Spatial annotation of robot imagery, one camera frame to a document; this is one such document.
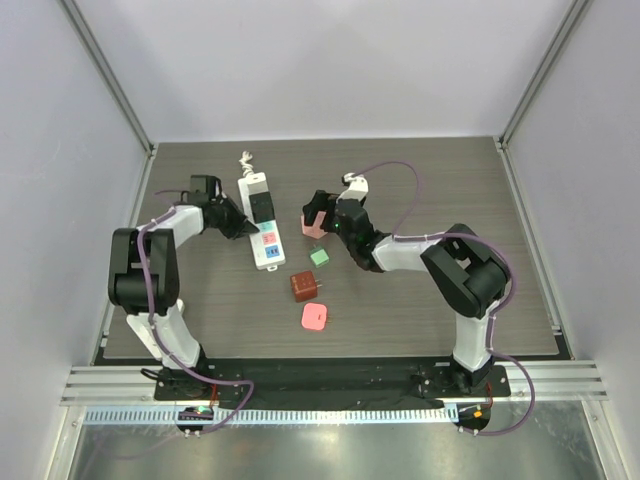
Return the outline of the white power strip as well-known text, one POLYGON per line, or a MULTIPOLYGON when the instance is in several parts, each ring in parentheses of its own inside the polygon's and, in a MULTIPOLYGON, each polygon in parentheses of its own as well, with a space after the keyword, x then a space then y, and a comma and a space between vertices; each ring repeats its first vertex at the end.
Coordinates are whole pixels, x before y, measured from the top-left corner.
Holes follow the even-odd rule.
POLYGON ((256 224, 253 221, 249 205, 249 196, 251 194, 265 191, 271 193, 266 175, 259 172, 242 177, 238 180, 238 188, 245 215, 259 229, 258 233, 249 235, 255 266, 259 271, 266 270, 268 272, 274 272, 279 266, 286 263, 286 256, 276 222, 276 215, 275 219, 271 222, 256 224))

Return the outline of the black cube plug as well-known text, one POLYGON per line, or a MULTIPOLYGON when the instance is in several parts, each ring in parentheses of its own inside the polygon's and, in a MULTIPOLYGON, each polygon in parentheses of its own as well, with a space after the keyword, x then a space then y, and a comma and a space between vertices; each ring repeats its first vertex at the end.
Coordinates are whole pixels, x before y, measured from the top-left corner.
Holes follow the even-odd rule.
POLYGON ((271 222, 275 219, 275 209, 269 191, 251 194, 249 205, 256 224, 271 222))

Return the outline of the pink cube socket adapter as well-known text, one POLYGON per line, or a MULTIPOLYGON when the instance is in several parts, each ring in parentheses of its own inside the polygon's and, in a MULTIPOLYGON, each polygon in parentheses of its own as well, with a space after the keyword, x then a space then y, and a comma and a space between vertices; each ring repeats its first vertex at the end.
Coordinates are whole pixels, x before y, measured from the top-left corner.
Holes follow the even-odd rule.
POLYGON ((326 213, 324 211, 318 212, 312 225, 306 225, 304 223, 304 216, 301 216, 302 234, 312 239, 321 239, 322 237, 327 235, 328 232, 322 228, 325 216, 326 213))

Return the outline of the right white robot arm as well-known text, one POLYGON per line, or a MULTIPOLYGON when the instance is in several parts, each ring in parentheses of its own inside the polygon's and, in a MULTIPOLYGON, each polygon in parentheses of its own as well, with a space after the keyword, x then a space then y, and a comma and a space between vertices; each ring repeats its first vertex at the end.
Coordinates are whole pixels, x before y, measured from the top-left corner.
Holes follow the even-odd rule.
POLYGON ((496 314, 514 294, 516 282, 508 262, 465 224, 431 235, 396 236, 376 229, 364 202, 324 190, 302 207, 303 224, 323 214, 320 229, 334 233, 364 271, 428 273, 456 314, 451 356, 453 388, 470 396, 482 389, 495 363, 492 348, 496 314))

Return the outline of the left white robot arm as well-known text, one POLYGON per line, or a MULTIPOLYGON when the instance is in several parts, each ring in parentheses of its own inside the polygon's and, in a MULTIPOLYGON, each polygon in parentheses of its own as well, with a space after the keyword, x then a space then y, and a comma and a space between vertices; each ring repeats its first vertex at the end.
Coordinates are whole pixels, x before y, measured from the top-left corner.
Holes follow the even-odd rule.
POLYGON ((259 231, 225 195, 174 204, 143 226, 114 231, 108 276, 110 302, 125 311, 129 327, 165 369, 181 371, 177 387, 193 400, 210 392, 212 375, 183 318, 177 250, 207 229, 231 240, 259 231))

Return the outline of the dark red cube plug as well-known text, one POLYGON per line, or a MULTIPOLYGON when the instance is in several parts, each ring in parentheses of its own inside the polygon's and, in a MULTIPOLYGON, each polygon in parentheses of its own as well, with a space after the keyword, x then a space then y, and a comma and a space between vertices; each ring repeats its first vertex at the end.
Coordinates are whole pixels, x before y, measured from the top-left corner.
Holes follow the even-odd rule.
POLYGON ((310 270, 299 272, 290 276, 290 287, 296 303, 312 300, 318 296, 321 282, 316 279, 310 270))

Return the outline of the pink plug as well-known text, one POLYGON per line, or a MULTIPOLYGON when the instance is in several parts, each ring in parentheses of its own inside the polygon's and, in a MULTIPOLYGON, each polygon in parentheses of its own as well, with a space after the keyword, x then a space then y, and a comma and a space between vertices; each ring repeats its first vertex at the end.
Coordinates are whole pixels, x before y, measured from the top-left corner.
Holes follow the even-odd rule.
POLYGON ((326 305, 315 302, 304 305, 300 324, 305 330, 323 331, 329 322, 329 309, 326 305))

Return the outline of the green cube plug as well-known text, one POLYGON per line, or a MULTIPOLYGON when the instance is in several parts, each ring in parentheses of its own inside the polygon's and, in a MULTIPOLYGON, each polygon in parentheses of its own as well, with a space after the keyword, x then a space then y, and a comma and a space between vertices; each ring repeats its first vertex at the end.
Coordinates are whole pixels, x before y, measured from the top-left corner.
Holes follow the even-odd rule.
POLYGON ((327 251, 321 246, 312 248, 309 252, 309 258, 315 268, 327 265, 330 261, 327 251))

